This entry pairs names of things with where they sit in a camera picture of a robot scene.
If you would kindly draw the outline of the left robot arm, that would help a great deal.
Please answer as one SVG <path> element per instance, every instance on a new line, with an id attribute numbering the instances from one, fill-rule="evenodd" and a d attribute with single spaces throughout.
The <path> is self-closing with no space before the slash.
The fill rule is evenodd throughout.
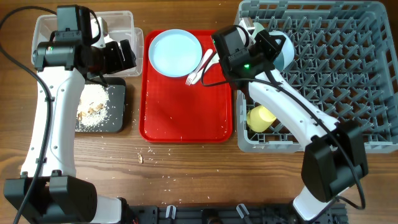
<path id="1" fill-rule="evenodd" d="M 101 42 L 91 26 L 93 10 L 59 6 L 57 30 L 33 53 L 30 75 L 38 95 L 30 148 L 20 176 L 7 179 L 4 196 L 17 210 L 15 221 L 30 223 L 137 223 L 122 197 L 97 194 L 95 186 L 76 177 L 76 113 L 85 83 L 105 85 L 105 75 L 136 66 L 127 40 Z"/>

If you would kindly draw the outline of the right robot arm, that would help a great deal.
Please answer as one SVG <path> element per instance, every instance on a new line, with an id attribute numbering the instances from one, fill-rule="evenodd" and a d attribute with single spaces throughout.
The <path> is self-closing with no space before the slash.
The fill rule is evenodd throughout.
<path id="1" fill-rule="evenodd" d="M 292 202 L 297 219 L 315 221 L 353 185 L 361 200 L 357 208 L 363 210 L 360 180 L 369 169 L 361 128 L 324 113 L 283 78 L 281 71 L 295 56 L 287 34 L 263 29 L 252 36 L 246 28 L 231 25 L 211 38 L 226 83 L 274 114 L 304 150 L 304 188 Z"/>

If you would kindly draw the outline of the food scraps and rice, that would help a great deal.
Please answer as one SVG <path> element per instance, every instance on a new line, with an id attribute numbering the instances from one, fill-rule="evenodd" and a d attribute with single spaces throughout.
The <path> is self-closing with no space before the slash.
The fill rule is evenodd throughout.
<path id="1" fill-rule="evenodd" d="M 78 104 L 76 118 L 79 128 L 99 126 L 108 116 L 109 94 L 102 85 L 85 85 Z"/>

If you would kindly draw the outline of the light blue bowl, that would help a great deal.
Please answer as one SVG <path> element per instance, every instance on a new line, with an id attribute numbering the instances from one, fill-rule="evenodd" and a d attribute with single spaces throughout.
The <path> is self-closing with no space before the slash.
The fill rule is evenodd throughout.
<path id="1" fill-rule="evenodd" d="M 273 62 L 275 68 L 278 69 L 278 71 L 282 72 L 294 60 L 294 56 L 295 56 L 294 45 L 286 33 L 283 33 L 281 31 L 277 31 L 277 30 L 273 30 L 269 34 L 270 34 L 270 36 L 273 36 L 273 37 L 278 36 L 278 35 L 283 35 L 285 37 L 285 42 L 282 45 L 282 50 Z"/>

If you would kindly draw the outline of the mint green bowl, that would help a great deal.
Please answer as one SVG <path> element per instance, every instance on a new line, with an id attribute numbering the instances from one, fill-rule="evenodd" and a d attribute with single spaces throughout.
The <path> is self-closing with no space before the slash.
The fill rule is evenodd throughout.
<path id="1" fill-rule="evenodd" d="M 251 37 L 254 39 L 254 38 L 256 37 L 256 35 L 257 35 L 260 31 L 264 30 L 264 26 L 263 26 L 261 23 L 258 23 L 258 22 L 254 22 L 253 25 L 254 25 L 254 31 L 253 31 L 253 33 L 251 34 Z"/>

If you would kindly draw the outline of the yellow plastic cup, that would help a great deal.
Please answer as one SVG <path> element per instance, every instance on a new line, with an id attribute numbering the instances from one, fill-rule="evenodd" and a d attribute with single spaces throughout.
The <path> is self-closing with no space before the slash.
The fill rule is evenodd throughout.
<path id="1" fill-rule="evenodd" d="M 259 105 L 247 113 L 247 125 L 257 133 L 265 131 L 276 120 L 276 117 L 263 105 Z"/>

